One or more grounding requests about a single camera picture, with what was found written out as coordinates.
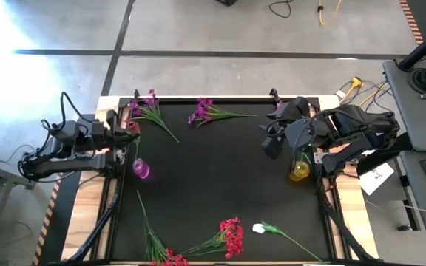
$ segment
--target black table surface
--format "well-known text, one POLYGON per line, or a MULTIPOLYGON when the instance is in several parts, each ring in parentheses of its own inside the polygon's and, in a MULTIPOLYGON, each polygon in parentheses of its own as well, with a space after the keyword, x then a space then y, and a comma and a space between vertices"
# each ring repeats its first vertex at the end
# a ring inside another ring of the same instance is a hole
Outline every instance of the black table surface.
MULTIPOLYGON (((426 151, 426 100, 421 100, 410 87, 410 73, 397 68, 396 62, 384 62, 383 67, 412 146, 417 151, 426 151)), ((426 67, 426 61, 415 67, 426 67)))
MULTIPOLYGON (((426 210, 426 174, 420 166, 420 161, 426 159, 426 152, 402 151, 400 157, 402 158, 417 207, 426 210)), ((420 215, 426 230, 426 213, 420 211, 420 215)))
MULTIPOLYGON (((275 234, 259 235, 252 225, 265 221, 279 226, 320 258, 329 258, 327 235, 310 176, 288 179, 291 149, 287 142, 279 158, 270 160, 261 149, 266 134, 259 124, 270 122, 270 102, 219 103, 230 112, 259 115, 220 120, 198 129, 187 125, 196 103, 161 103, 163 119, 180 140, 142 120, 139 157, 151 167, 145 180, 130 167, 124 177, 120 213, 114 232, 113 259, 143 261, 145 239, 139 190, 149 220, 169 249, 180 253, 205 242, 225 219, 239 217, 244 228, 244 252, 238 261, 315 260, 289 240, 275 234)), ((128 163, 134 160, 134 148, 128 163)), ((224 253, 189 258, 225 261, 224 253)))

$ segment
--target orange striped edge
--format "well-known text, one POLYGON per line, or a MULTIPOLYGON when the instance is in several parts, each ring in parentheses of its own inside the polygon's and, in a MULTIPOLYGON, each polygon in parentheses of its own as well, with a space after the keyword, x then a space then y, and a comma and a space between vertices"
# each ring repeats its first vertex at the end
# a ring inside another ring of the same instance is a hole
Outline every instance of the orange striped edge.
POLYGON ((50 195, 49 206, 47 207, 47 212, 45 213, 44 222, 42 223, 41 234, 38 237, 37 246, 35 247, 34 259, 32 263, 33 266, 38 265, 39 259, 41 258, 41 255, 42 255, 42 248, 44 247, 45 236, 47 235, 47 229, 49 228, 49 225, 50 225, 50 218, 52 217, 52 214, 53 214, 53 209, 55 207, 55 201, 57 200, 57 193, 60 188, 60 183, 61 183, 61 180, 57 180, 57 182, 55 182, 53 186, 52 194, 50 195))
POLYGON ((412 31, 413 37, 417 44, 421 44, 423 42, 422 34, 420 33, 419 26, 413 17, 412 11, 410 10, 407 0, 399 0, 400 6, 404 11, 405 18, 407 19, 408 25, 410 26, 410 30, 412 31))

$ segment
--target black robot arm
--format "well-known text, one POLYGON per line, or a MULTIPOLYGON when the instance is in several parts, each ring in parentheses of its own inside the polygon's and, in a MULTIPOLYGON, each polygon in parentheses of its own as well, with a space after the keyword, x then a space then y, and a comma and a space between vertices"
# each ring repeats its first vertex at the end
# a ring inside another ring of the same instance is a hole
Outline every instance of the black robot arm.
POLYGON ((29 180, 39 180, 55 173, 96 170, 102 174, 114 171, 120 165, 117 150, 126 146, 139 135, 122 129, 117 122, 118 114, 109 110, 104 122, 94 120, 89 124, 66 121, 52 125, 50 138, 40 149, 26 154, 18 163, 19 172, 29 180), (104 154, 96 151, 109 149, 104 154), (79 153, 91 151, 89 156, 79 153))
POLYGON ((396 139, 399 124, 393 112, 370 114, 358 106, 345 105, 305 118, 308 110, 297 104, 303 101, 297 99, 284 103, 276 112, 267 115, 274 121, 265 127, 268 138, 263 149, 271 158, 279 155, 284 139, 293 149, 292 160, 298 151, 305 151, 310 146, 330 149, 350 143, 342 151, 322 157, 322 163, 318 165, 321 175, 330 177, 343 170, 347 161, 363 151, 387 149, 396 139))

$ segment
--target paper label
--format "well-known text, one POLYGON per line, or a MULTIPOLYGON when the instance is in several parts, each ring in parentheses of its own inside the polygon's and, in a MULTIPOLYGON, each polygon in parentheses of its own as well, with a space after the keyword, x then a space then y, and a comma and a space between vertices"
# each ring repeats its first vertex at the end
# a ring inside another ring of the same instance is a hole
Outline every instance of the paper label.
POLYGON ((375 169, 359 176, 361 188, 367 195, 371 195, 375 190, 383 184, 393 173, 393 169, 389 164, 377 166, 375 169))

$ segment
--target concrete floor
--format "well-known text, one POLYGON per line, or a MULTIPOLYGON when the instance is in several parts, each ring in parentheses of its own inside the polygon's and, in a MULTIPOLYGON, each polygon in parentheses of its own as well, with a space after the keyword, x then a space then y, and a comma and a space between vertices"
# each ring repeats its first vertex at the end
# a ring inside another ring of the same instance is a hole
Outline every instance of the concrete floor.
MULTIPOLYGON (((343 1, 333 24, 320 27, 315 1, 295 0, 288 19, 272 14, 272 0, 137 0, 123 50, 311 53, 311 58, 202 58, 121 56, 109 95, 154 88, 162 95, 334 94, 353 76, 382 81, 382 60, 318 59, 322 53, 405 54, 416 43, 398 0, 343 1)), ((68 92, 82 113, 95 111, 111 61, 109 55, 14 55, 11 50, 113 50, 128 0, 0 0, 0 158, 21 144, 40 146, 40 119, 57 122, 59 95, 68 92)), ((325 1, 330 17, 337 0, 325 1)), ((277 6, 285 12, 285 6, 277 6)), ((366 96, 360 95, 354 103, 366 96)), ((398 112, 393 98, 379 103, 398 112)), ((383 111, 378 106, 373 112, 383 111)), ((67 116, 74 113, 67 108, 67 116)), ((18 156, 3 166, 15 171, 18 156)), ((16 187, 4 209, 0 262, 29 265, 51 184, 16 187)), ((381 258, 426 265, 425 232, 397 232, 396 221, 369 210, 381 258)), ((405 217, 399 216, 399 223, 405 217)))

